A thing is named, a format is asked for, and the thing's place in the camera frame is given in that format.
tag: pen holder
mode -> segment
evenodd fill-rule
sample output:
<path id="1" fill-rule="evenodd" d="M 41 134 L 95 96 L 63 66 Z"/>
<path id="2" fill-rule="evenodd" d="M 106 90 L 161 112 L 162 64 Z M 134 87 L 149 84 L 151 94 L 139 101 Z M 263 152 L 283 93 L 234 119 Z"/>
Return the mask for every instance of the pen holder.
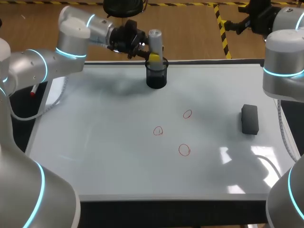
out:
<path id="1" fill-rule="evenodd" d="M 162 66 L 157 62 L 149 62 L 146 60 L 147 85 L 152 89 L 163 88 L 167 84 L 167 68 L 169 62 L 163 58 Z"/>

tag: white table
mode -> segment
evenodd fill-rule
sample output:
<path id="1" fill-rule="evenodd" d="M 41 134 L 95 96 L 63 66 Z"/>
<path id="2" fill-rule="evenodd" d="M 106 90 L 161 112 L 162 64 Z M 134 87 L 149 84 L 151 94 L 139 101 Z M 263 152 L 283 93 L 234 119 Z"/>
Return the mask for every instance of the white table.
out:
<path id="1" fill-rule="evenodd" d="M 256 155 L 281 175 L 293 161 L 275 101 L 263 93 L 261 66 L 170 65 L 167 75 L 167 85 L 153 90 L 143 65 L 86 65 L 36 121 L 26 154 L 82 201 L 266 200 L 278 176 Z M 241 132 L 244 104 L 258 107 L 256 136 Z M 299 156 L 287 123 L 285 130 Z"/>

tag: yellow black hazard tape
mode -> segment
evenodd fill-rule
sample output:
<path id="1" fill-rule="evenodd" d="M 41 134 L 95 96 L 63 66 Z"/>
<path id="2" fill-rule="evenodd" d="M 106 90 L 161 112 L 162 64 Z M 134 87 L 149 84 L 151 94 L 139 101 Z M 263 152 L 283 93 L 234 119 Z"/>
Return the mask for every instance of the yellow black hazard tape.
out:
<path id="1" fill-rule="evenodd" d="M 218 5 L 213 5 L 213 8 L 214 8 L 215 16 L 217 17 L 220 37 L 222 39 L 222 46 L 223 46 L 225 56 L 226 56 L 227 59 L 231 59 L 231 54 L 230 54 L 229 49 L 228 49 L 225 27 L 224 27 L 224 24 L 222 23 L 222 18 L 219 14 L 219 6 Z"/>
<path id="2" fill-rule="evenodd" d="M 297 5 L 296 2 L 271 2 L 274 5 Z M 54 4 L 54 5 L 97 5 L 102 2 L 73 2 L 73 1 L 0 1 L 0 4 Z M 214 5 L 247 5 L 248 2 L 193 2 L 193 3 L 148 3 L 149 6 L 214 6 Z"/>

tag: robotic arm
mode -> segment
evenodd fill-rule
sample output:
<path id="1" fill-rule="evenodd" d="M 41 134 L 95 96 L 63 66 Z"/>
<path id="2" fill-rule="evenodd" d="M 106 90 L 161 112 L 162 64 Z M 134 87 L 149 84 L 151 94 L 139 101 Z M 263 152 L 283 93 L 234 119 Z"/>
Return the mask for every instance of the robotic arm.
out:
<path id="1" fill-rule="evenodd" d="M 9 95 L 82 71 L 90 44 L 126 53 L 128 58 L 162 56 L 162 42 L 155 42 L 151 31 L 146 37 L 135 21 L 116 28 L 106 19 L 68 6 L 58 25 L 55 52 L 28 49 L 11 54 L 8 43 L 0 39 L 0 227 L 76 228 L 80 217 L 73 187 L 15 144 Z M 150 43 L 149 51 L 141 50 L 143 43 Z"/>
<path id="2" fill-rule="evenodd" d="M 265 94 L 278 100 L 304 102 L 304 9 L 281 9 L 271 6 L 268 0 L 251 0 L 239 11 L 248 13 L 249 17 L 240 23 L 228 21 L 226 30 L 240 34 L 251 27 L 254 33 L 267 37 L 263 75 Z M 303 173 L 302 157 L 272 187 L 266 202 L 271 228 L 304 227 Z"/>

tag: black eraser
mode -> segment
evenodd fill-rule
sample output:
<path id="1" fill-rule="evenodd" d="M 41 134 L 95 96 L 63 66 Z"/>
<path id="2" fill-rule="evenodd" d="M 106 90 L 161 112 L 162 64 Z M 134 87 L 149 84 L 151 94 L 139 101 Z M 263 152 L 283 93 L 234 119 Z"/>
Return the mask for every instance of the black eraser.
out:
<path id="1" fill-rule="evenodd" d="M 242 132 L 244 134 L 258 133 L 258 116 L 255 105 L 245 104 L 242 107 Z"/>

